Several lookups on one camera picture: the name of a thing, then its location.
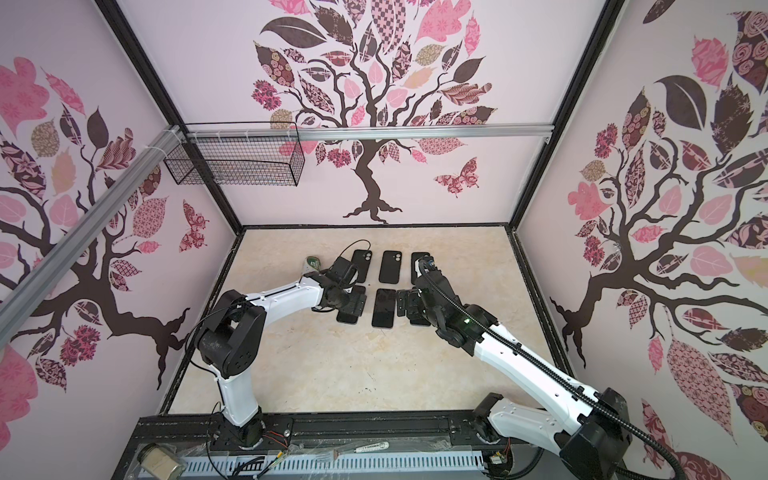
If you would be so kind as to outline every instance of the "black smartphone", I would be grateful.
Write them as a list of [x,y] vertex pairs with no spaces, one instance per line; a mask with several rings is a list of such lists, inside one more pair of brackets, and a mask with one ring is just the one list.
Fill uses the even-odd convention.
[[[352,293],[360,293],[361,295],[365,295],[366,288],[362,285],[355,285],[352,287]],[[357,323],[358,316],[354,316],[350,313],[342,313],[338,312],[336,314],[336,321],[339,323],[348,323],[349,325],[354,325]]]
[[391,329],[395,325],[396,300],[397,292],[395,290],[380,288],[376,291],[371,326],[377,329]]
[[416,261],[421,257],[429,257],[429,252],[411,253],[411,285],[416,285]]
[[400,264],[402,253],[395,250],[385,250],[382,255],[382,268],[379,271],[379,282],[397,284],[400,281]]
[[366,281],[372,255],[371,250],[355,250],[355,253],[352,254],[352,263],[357,267],[357,280],[355,280],[355,283]]

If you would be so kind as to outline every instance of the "black wire basket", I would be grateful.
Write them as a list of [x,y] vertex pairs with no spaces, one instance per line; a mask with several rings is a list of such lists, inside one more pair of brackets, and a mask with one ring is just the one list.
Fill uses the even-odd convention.
[[268,124],[275,132],[265,135],[262,130],[261,134],[259,131],[248,134],[243,130],[218,131],[221,123],[187,124],[196,130],[205,125],[211,129],[189,133],[186,141],[166,156],[165,166],[176,183],[202,184],[201,174],[210,174],[221,185],[298,185],[304,168],[304,152],[296,123],[247,123]]

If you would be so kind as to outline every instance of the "marble floor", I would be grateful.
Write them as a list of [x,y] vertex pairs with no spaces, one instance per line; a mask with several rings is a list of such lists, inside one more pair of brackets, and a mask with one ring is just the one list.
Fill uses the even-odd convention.
[[[392,329],[371,327],[376,289],[410,288],[411,252],[428,251],[464,303],[476,303],[546,360],[551,355],[503,227],[250,230],[223,290],[254,293],[296,280],[303,259],[330,266],[354,240],[371,241],[368,300],[356,325],[336,313],[303,310],[263,332],[251,372],[264,412],[473,409],[489,392],[539,405],[498,370],[438,338],[434,328],[395,317]],[[351,258],[358,244],[345,254]],[[379,283],[384,250],[403,254],[397,286]],[[200,354],[194,357],[200,362]],[[209,413],[219,392],[212,375],[190,367],[171,413]]]

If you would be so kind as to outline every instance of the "tree mural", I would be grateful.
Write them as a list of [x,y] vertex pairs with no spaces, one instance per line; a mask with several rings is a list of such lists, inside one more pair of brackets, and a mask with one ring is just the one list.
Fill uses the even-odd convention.
[[[753,252],[768,246],[768,215],[742,218],[746,208],[768,201],[768,104],[758,120],[745,93],[753,89],[760,105],[766,102],[768,15],[732,15],[738,34],[731,55],[717,39],[696,39],[693,64],[700,82],[685,75],[662,78],[656,83],[664,87],[665,108],[652,107],[643,90],[629,107],[621,133],[615,124],[598,133],[598,159],[581,170],[586,181],[568,195],[575,213],[586,220],[576,233],[584,239],[584,258],[591,266],[586,293],[577,310],[551,301],[565,320],[566,346],[572,337],[586,367],[582,330],[603,295],[618,290],[616,307],[628,307],[630,328],[648,318],[654,370],[663,368],[666,347],[670,373],[701,412],[733,435],[732,391],[742,413],[768,441],[766,390],[741,385],[768,382],[764,369],[743,355],[762,348],[768,333],[739,326],[737,317],[716,319],[707,310],[724,304],[768,316],[764,296],[754,301],[734,290],[745,282],[768,287],[768,257]],[[708,105],[705,89],[716,92],[714,105]],[[667,128],[667,120],[676,126]],[[744,252],[724,253],[734,247]],[[658,326],[665,319],[670,336]],[[725,346],[731,352],[705,355],[684,343],[681,333],[705,348]]]
[[[410,38],[403,39],[411,18],[406,14],[406,0],[371,0],[370,22],[362,21],[368,6],[366,0],[322,0],[322,5],[310,2],[312,11],[304,0],[270,1],[285,13],[297,15],[276,18],[262,30],[277,34],[295,48],[281,51],[261,45],[261,40],[254,42],[259,63],[281,89],[278,91],[265,80],[254,84],[253,99],[274,111],[273,127],[283,127],[280,122],[287,121],[295,121],[300,127],[484,124],[495,110],[471,106],[462,111],[453,107],[475,105],[492,88],[490,83],[469,83],[483,60],[468,58],[480,39],[474,15],[462,24],[461,19],[471,8],[469,0],[458,0],[455,5],[452,0],[407,0],[414,5],[409,7],[415,9],[414,20],[423,12],[413,42],[427,37],[437,41],[421,47],[415,57]],[[298,15],[312,15],[319,28]],[[449,41],[450,35],[459,32],[464,33],[462,38]],[[314,54],[319,50],[315,47],[320,45],[326,52],[319,58],[307,59],[308,50],[312,49]],[[464,56],[468,59],[458,61]],[[297,110],[278,109],[284,101],[292,101]],[[444,111],[444,101],[454,111]],[[305,141],[302,147],[305,153],[315,152],[318,164],[326,160],[336,168],[355,164],[355,175],[368,195],[345,218],[368,212],[372,220],[387,223],[379,212],[402,209],[382,198],[371,162],[376,158],[400,162],[403,152],[418,162],[426,162],[425,154],[442,155],[463,145],[458,138],[425,138],[416,143],[419,148],[393,139]],[[293,146],[287,145],[284,150],[289,153]],[[441,175],[434,180],[446,185],[451,194],[458,194],[476,184],[477,176],[472,172]]]
[[[14,64],[16,72],[0,67],[0,114],[15,136],[20,122],[48,116],[41,107],[50,94],[35,84],[37,74],[31,61],[16,58]],[[136,155],[130,128],[110,140],[98,109],[86,116],[82,100],[66,82],[51,74],[46,74],[46,79],[61,100],[61,113],[54,114],[50,121],[32,131],[30,143],[37,157],[19,147],[18,139],[11,141],[0,133],[0,151],[10,172],[4,184],[13,185],[0,187],[0,231],[17,240],[0,242],[0,269],[21,271],[15,278],[0,274],[0,283],[10,290],[53,249],[61,233],[66,234],[80,215],[94,205],[96,186],[104,182],[106,188],[111,187],[114,180],[108,171],[127,168]],[[81,133],[83,122],[87,136]],[[60,140],[59,131],[65,140]],[[82,171],[87,172],[87,180],[78,181],[78,173]],[[117,303],[118,295],[130,291],[127,278],[141,273],[129,257],[153,253],[160,246],[151,239],[165,218],[167,197],[152,197],[160,181],[161,169],[156,167],[72,266],[76,280],[62,280],[59,286],[70,285],[38,306],[32,318],[44,317],[47,323],[23,329],[13,336],[12,341],[23,336],[38,336],[27,358],[34,357],[30,362],[45,382],[66,390],[67,368],[93,359],[105,334],[134,333],[148,336],[155,343],[160,356],[157,362],[160,369],[157,387],[160,388],[168,350],[184,345],[175,333],[189,309],[163,324],[158,318],[122,312]],[[199,230],[205,228],[206,221],[191,207],[191,212],[188,211],[188,207],[184,202],[184,214],[191,226],[185,239],[194,230],[196,241],[191,243],[199,247],[202,246]],[[121,244],[130,237],[139,240]],[[29,259],[32,252],[36,255],[34,260]]]

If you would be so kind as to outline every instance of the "electrical wire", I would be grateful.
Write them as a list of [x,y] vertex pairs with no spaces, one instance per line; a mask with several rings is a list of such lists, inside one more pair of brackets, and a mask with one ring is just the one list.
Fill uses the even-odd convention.
[[[656,441],[652,436],[648,435],[646,432],[643,432],[638,427],[634,426],[633,424],[627,422],[626,420],[622,419],[620,416],[613,413],[610,409],[607,409],[600,405],[595,400],[591,399],[589,396],[585,395],[582,390],[577,389],[573,385],[571,385],[569,382],[567,382],[565,379],[563,379],[560,375],[558,375],[555,371],[553,371],[551,368],[549,368],[546,364],[544,364],[541,360],[537,359],[535,356],[530,354],[529,352],[526,352],[523,350],[522,343],[513,343],[510,342],[505,337],[499,335],[495,331],[489,329],[487,326],[480,323],[475,317],[469,314],[465,310],[465,308],[462,305],[459,305],[458,302],[456,302],[453,298],[451,298],[447,293],[442,291],[442,289],[437,285],[437,283],[429,276],[426,275],[426,270],[423,266],[424,260],[419,260],[419,270],[421,271],[421,274],[426,277],[427,282],[429,283],[430,287],[433,288],[437,293],[440,294],[443,298],[448,300],[448,302],[453,305],[454,308],[456,308],[462,315],[466,316],[468,319],[470,319],[474,324],[482,328],[491,338],[496,340],[497,342],[501,343],[502,345],[509,348],[515,355],[519,355],[523,357],[524,359],[528,360],[533,366],[541,370],[543,373],[545,373],[547,376],[552,378],[558,385],[563,387],[566,391],[571,393],[574,398],[581,400],[582,402],[589,405],[594,411],[599,412],[601,415],[603,415],[605,418],[611,420],[613,423],[618,424],[625,430],[629,431],[632,435],[638,437],[644,444],[650,446],[656,453],[661,455],[661,457],[667,461],[667,463],[670,464],[672,469],[674,470],[675,477],[674,480],[685,480],[686,475],[685,471],[683,470],[682,465],[678,462],[677,458],[674,457],[666,448],[664,448],[663,445],[661,445],[659,442]],[[626,470],[622,467],[616,468],[616,473],[620,475],[624,475],[625,477],[629,478],[630,480],[660,480],[659,478],[655,477],[648,477],[646,475],[642,475],[636,472],[632,472],[629,470]]]

